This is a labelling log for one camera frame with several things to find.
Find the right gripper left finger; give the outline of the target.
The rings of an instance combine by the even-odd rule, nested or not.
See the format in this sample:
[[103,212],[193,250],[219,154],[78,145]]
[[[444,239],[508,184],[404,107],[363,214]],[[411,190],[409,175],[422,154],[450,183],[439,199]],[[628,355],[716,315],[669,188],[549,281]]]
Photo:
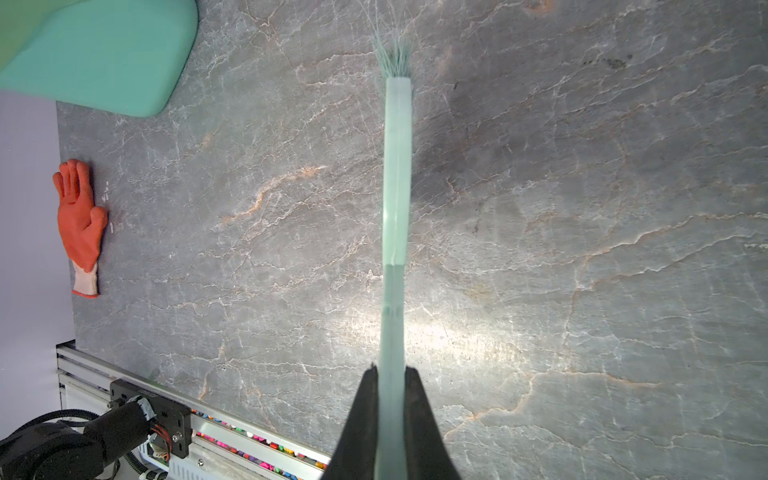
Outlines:
[[362,376],[323,480],[374,478],[378,423],[378,369],[372,365]]

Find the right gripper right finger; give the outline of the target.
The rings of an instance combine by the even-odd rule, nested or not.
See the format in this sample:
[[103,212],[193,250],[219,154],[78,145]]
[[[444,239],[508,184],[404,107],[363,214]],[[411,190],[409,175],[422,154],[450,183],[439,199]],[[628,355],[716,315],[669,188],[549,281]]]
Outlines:
[[405,370],[404,440],[408,479],[460,479],[443,443],[421,377],[412,367]]

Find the green hand brush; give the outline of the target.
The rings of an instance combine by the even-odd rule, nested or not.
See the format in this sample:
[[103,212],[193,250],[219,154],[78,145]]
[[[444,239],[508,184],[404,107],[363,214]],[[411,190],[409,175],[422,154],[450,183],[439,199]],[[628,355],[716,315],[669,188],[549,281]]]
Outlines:
[[413,156],[411,48],[396,28],[375,21],[373,45],[383,80],[382,273],[376,479],[407,477],[404,433],[404,289]]

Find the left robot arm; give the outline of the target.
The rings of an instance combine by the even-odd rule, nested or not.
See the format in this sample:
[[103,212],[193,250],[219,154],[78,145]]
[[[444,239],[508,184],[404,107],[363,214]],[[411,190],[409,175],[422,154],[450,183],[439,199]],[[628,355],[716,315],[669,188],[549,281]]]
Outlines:
[[41,415],[1,441],[3,479],[95,479],[144,443],[154,412],[143,399],[103,415],[66,409]]

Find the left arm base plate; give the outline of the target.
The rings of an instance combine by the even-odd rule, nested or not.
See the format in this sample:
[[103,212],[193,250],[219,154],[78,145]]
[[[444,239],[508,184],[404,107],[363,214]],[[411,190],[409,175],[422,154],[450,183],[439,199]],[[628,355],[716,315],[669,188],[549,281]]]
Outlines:
[[188,457],[192,443],[191,409],[188,406],[124,379],[111,383],[110,396],[112,400],[145,399],[154,413],[151,421],[171,440],[170,454],[180,459]]

